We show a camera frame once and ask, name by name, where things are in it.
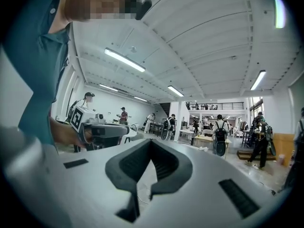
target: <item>teal shirt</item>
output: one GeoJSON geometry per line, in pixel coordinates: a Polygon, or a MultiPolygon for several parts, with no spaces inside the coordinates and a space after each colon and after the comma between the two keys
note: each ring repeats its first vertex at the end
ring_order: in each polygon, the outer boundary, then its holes
{"type": "Polygon", "coordinates": [[[56,100],[58,83],[67,64],[68,27],[48,31],[60,0],[29,0],[12,24],[3,48],[25,83],[33,91],[19,128],[54,145],[48,113],[56,100]]]}

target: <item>wooden pallet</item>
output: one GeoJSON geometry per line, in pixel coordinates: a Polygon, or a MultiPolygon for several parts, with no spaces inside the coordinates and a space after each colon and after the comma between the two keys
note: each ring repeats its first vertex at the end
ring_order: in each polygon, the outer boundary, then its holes
{"type": "MultiPolygon", "coordinates": [[[[237,156],[240,160],[249,160],[251,154],[252,154],[252,149],[245,149],[245,150],[238,150],[237,151],[237,156]]],[[[255,160],[260,160],[261,159],[261,155],[258,155],[255,160]]],[[[269,150],[267,150],[267,157],[266,157],[267,161],[275,161],[276,158],[275,156],[273,156],[269,150]]]]}

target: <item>fluorescent light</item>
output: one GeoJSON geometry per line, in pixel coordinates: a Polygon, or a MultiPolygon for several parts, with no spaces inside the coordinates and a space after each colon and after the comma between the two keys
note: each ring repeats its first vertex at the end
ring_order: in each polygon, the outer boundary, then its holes
{"type": "Polygon", "coordinates": [[[141,101],[145,101],[145,102],[147,102],[146,100],[141,99],[141,98],[138,98],[138,97],[136,97],[136,96],[134,96],[134,98],[139,99],[139,100],[141,100],[141,101]]]}
{"type": "Polygon", "coordinates": [[[124,57],[123,55],[120,55],[119,53],[115,52],[115,51],[112,51],[111,49],[109,48],[106,48],[104,50],[104,53],[111,56],[111,57],[114,57],[115,59],[137,69],[138,71],[140,72],[144,72],[146,69],[142,66],[140,66],[139,64],[133,62],[132,60],[130,60],[129,58],[127,57],[124,57]]]}
{"type": "Polygon", "coordinates": [[[286,23],[285,6],[282,0],[275,0],[275,27],[284,28],[286,23]]]}
{"type": "Polygon", "coordinates": [[[266,74],[266,71],[265,70],[261,70],[259,73],[258,73],[258,76],[257,76],[257,79],[255,81],[255,83],[253,84],[253,86],[251,87],[250,90],[255,90],[256,87],[258,86],[258,84],[262,81],[263,77],[265,76],[266,74]]]}
{"type": "Polygon", "coordinates": [[[110,88],[110,87],[105,86],[105,85],[102,85],[102,84],[99,84],[99,85],[100,85],[101,87],[105,87],[105,88],[110,89],[110,90],[118,91],[117,89],[113,89],[113,88],[110,88]]]}
{"type": "Polygon", "coordinates": [[[184,95],[181,93],[181,92],[179,92],[176,88],[174,88],[173,86],[168,86],[168,89],[170,89],[170,90],[172,90],[175,94],[177,94],[178,96],[180,96],[180,97],[183,97],[184,95]]]}

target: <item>railing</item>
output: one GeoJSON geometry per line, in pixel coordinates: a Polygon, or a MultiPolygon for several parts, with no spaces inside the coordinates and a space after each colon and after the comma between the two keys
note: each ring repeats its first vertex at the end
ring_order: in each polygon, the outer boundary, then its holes
{"type": "Polygon", "coordinates": [[[186,104],[188,110],[243,110],[244,102],[215,104],[186,104]]]}

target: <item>floor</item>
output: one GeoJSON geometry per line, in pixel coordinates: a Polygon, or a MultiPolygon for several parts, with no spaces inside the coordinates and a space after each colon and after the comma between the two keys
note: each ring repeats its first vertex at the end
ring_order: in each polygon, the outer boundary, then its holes
{"type": "MultiPolygon", "coordinates": [[[[160,139],[160,136],[157,137],[156,135],[151,133],[143,133],[143,131],[141,130],[139,130],[138,132],[143,134],[144,138],[160,139]]],[[[235,166],[248,178],[257,182],[259,185],[263,186],[268,191],[274,190],[275,192],[277,192],[278,190],[280,190],[288,174],[288,169],[286,167],[278,165],[275,161],[267,161],[264,170],[257,170],[253,166],[247,166],[245,165],[245,161],[240,160],[236,155],[237,151],[244,147],[244,145],[242,145],[242,139],[235,138],[233,136],[228,136],[228,139],[230,139],[232,143],[229,145],[228,153],[226,155],[227,162],[235,166]]],[[[178,141],[178,143],[190,147],[190,142],[186,139],[178,141]]],[[[206,145],[202,147],[208,147],[208,152],[212,154],[212,143],[206,143],[206,145]]],[[[74,152],[73,146],[57,145],[57,148],[59,154],[63,152],[74,152]]],[[[143,212],[147,205],[149,205],[150,187],[156,182],[156,171],[151,161],[137,184],[140,212],[143,212]]]]}

